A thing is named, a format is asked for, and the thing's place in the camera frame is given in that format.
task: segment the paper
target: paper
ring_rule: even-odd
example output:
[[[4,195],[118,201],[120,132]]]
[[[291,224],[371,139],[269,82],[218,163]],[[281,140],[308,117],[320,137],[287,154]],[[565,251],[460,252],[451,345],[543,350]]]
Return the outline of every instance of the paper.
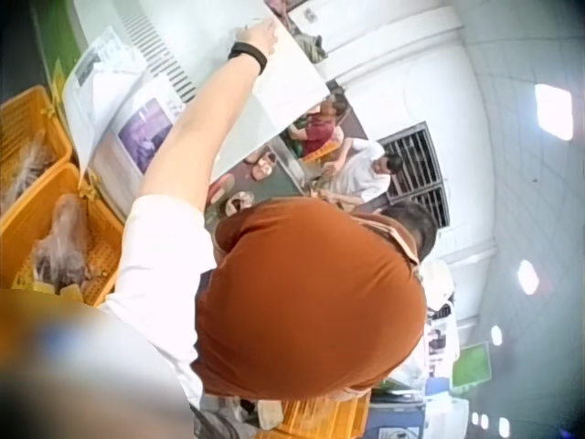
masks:
[[[145,70],[140,52],[124,46],[108,27],[69,75],[63,104],[82,177],[113,115]]]
[[[124,216],[140,192],[146,169],[184,110],[169,79],[159,75],[127,99],[112,119],[91,168]]]

